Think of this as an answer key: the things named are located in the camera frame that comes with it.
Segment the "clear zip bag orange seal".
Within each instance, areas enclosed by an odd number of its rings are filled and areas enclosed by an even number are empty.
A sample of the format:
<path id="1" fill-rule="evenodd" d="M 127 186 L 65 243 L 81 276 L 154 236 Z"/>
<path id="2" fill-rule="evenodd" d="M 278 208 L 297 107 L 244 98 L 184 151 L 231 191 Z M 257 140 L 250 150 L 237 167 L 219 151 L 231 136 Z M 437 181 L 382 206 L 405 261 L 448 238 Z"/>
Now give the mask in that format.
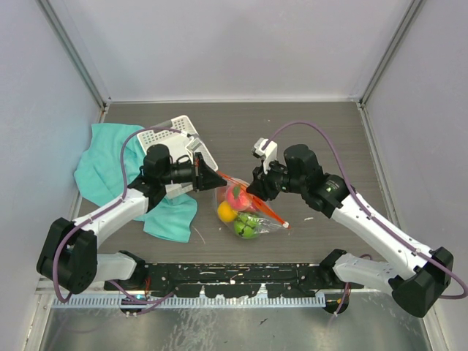
<path id="1" fill-rule="evenodd" d="M 242 188 L 246 191 L 246 188 L 248 187 L 247 182 L 245 182 L 245 181 L 243 181 L 243 180 L 241 180 L 239 178 L 233 178 L 231 176 L 228 176 L 227 174 L 222 173 L 220 171 L 218 171 L 218 174 L 220 176 L 222 176 L 227 181 L 227 185 L 226 185 L 227 188 L 228 188 L 229 185 L 237 184 L 237 185 L 241 185 Z M 264 234 L 269 234 L 269 233 L 275 233 L 275 232 L 278 232 L 280 230 L 289 230 L 290 229 L 290 224 L 287 221 L 285 221 L 283 218 L 281 218 L 272 209 L 272 207 L 270 207 L 270 205 L 267 202 L 261 200 L 258 197 L 255 197 L 254 195 L 249 194 L 248 192 L 246 192 L 246 193 L 251 198 L 252 205 L 246 211 L 237 211 L 237 212 L 238 212 L 238 214 L 239 213 L 249 213 L 249 214 L 254 214 L 254 215 L 260 217 L 260 225 L 258 227 L 258 229 L 260 230 L 260 235 L 259 236 L 264 235 Z M 215 192 L 214 192 L 214 209 L 215 209 L 215 212 L 216 212 L 219 204 L 220 203 L 218 203 L 216 201 L 216 190 L 215 190 Z M 233 222 L 229 222 L 229 223 L 222 222 L 222 223 L 224 223 L 227 226 L 227 228 L 230 229 L 233 234 L 235 234 L 234 227 L 233 227 Z"/>

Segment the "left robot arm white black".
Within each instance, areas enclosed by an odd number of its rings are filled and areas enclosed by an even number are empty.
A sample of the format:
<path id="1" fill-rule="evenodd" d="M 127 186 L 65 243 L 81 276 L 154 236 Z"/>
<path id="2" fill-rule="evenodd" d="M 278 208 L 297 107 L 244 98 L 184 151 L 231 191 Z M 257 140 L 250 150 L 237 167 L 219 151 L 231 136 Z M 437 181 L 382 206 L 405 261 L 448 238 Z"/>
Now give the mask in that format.
<path id="1" fill-rule="evenodd" d="M 148 276 L 146 262 L 127 251 L 100 254 L 98 248 L 133 219 L 154 209 L 173 184 L 191 184 L 195 191 L 212 190 L 227 182 L 210 168 L 200 152 L 185 162 L 173 160 L 169 148 L 156 144 L 147 151 L 138 176 L 125 192 L 86 216 L 59 218 L 48 231 L 36 270 L 50 279 L 56 290 L 73 295 L 95 282 L 122 282 L 140 289 Z"/>

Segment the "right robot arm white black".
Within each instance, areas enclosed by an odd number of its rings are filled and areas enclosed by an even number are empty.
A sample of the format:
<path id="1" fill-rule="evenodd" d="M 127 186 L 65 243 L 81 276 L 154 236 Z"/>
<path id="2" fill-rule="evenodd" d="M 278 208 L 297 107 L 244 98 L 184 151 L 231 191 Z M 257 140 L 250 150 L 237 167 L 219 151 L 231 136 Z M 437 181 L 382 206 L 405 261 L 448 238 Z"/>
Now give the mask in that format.
<path id="1" fill-rule="evenodd" d="M 320 263 L 324 285 L 336 288 L 349 282 L 379 290 L 414 317 L 424 317 L 442 297 L 453 268 L 453 255 L 446 248 L 431 249 L 390 223 L 342 177 L 323 172 L 304 144 L 287 148 L 284 164 L 277 159 L 277 144 L 265 138 L 255 143 L 252 153 L 261 165 L 252 172 L 249 194 L 264 201 L 281 192 L 298 194 L 308 207 L 353 231 L 384 259 L 375 262 L 335 249 Z"/>

